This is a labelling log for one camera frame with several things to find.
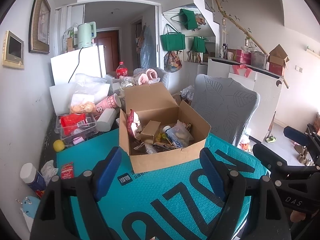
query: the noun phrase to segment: leaf-patterned chair cover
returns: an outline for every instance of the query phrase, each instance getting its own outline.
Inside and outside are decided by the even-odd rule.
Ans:
[[[260,102],[260,95],[233,78],[199,74],[191,107],[210,125],[210,132],[238,146]]]

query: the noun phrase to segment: electric kettle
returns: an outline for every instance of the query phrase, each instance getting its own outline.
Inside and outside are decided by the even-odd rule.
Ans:
[[[92,39],[97,36],[95,22],[83,23],[78,26],[78,49],[92,46]]]

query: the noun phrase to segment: white refrigerator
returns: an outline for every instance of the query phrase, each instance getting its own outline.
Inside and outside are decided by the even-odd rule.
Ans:
[[[103,45],[99,46],[99,50],[98,46],[92,46],[53,57],[51,68],[55,85],[66,84],[70,78],[70,82],[74,82],[77,73],[105,78]]]

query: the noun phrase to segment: tennis ball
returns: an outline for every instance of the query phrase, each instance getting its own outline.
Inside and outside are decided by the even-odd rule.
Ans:
[[[64,148],[65,148],[64,143],[63,143],[63,141],[61,141],[61,140],[56,140],[56,141],[53,143],[53,149],[54,149],[56,152],[61,152]]]

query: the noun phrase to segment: green bag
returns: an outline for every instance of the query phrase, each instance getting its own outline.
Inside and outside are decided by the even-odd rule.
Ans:
[[[171,17],[171,20],[172,20],[172,18],[177,17],[177,16],[181,16],[182,22],[179,22],[176,20],[173,20],[173,21],[178,22],[178,23],[183,23],[184,27],[187,30],[194,30],[194,29],[198,28],[198,24],[196,21],[196,16],[195,16],[194,11],[180,9],[180,13],[176,16]]]
[[[205,41],[207,39],[204,37],[193,37],[193,43],[191,50],[195,52],[205,53]]]
[[[160,35],[162,48],[165,51],[184,50],[186,48],[185,35],[178,32],[171,25],[166,24],[167,34]],[[168,26],[175,32],[169,33]]]

